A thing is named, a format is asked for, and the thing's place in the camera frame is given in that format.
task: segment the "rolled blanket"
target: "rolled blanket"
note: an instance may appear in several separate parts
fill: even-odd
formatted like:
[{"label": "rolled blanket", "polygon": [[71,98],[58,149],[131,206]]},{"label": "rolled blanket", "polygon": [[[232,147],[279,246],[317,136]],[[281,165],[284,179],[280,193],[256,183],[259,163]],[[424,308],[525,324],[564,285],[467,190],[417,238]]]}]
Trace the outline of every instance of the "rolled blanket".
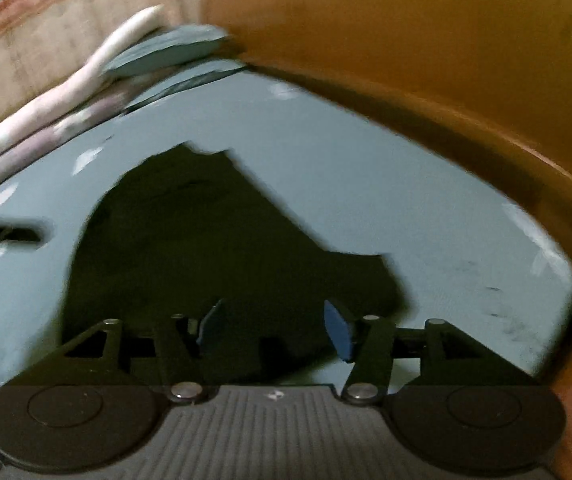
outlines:
[{"label": "rolled blanket", "polygon": [[0,184],[70,139],[115,117],[128,102],[165,78],[173,69],[119,81],[101,92],[81,110],[42,128],[0,155]]},{"label": "rolled blanket", "polygon": [[92,97],[106,81],[106,76],[102,74],[104,65],[163,25],[162,6],[140,10],[122,23],[82,68],[0,123],[0,154]]}]

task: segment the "black cloth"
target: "black cloth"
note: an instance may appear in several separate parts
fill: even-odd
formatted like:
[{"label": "black cloth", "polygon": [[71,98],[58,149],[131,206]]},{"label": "black cloth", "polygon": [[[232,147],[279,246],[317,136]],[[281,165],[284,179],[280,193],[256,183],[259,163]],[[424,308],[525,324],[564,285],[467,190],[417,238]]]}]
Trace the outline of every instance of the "black cloth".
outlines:
[{"label": "black cloth", "polygon": [[126,173],[92,213],[70,271],[63,341],[107,318],[141,333],[226,298],[226,330],[202,373],[213,383],[272,380],[331,349],[329,297],[359,315],[402,310],[380,256],[323,250],[226,152],[179,145]]}]

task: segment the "silver bolt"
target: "silver bolt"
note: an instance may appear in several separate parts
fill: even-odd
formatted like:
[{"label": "silver bolt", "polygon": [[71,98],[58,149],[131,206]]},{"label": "silver bolt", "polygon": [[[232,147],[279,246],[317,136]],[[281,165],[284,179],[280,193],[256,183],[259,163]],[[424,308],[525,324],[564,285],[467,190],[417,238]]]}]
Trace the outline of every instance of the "silver bolt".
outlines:
[{"label": "silver bolt", "polygon": [[197,383],[177,383],[170,388],[170,393],[178,399],[196,399],[204,392],[204,389]]},{"label": "silver bolt", "polygon": [[370,383],[354,383],[346,388],[346,394],[351,399],[368,400],[377,397],[380,390],[374,384]]}]

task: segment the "circular joint cover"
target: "circular joint cover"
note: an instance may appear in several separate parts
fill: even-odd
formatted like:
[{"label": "circular joint cover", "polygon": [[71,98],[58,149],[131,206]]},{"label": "circular joint cover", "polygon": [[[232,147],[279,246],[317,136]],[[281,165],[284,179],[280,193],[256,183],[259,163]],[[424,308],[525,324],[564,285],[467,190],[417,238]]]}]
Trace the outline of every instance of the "circular joint cover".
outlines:
[{"label": "circular joint cover", "polygon": [[39,473],[98,467],[133,450],[159,418],[140,384],[0,387],[0,456]]},{"label": "circular joint cover", "polygon": [[566,425],[546,386],[407,384],[384,400],[400,441],[455,473],[502,476],[546,463]]}]

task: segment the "purple fabric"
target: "purple fabric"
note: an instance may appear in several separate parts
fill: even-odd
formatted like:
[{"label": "purple fabric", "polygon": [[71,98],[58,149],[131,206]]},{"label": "purple fabric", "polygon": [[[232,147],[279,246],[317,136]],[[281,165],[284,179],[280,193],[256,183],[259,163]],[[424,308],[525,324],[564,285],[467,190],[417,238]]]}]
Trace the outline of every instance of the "purple fabric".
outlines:
[{"label": "purple fabric", "polygon": [[121,81],[99,94],[80,111],[68,116],[66,119],[75,119],[69,126],[70,131],[61,127],[66,119],[58,120],[16,144],[0,155],[0,184],[70,139],[117,116],[140,92],[170,73],[163,70]]}]

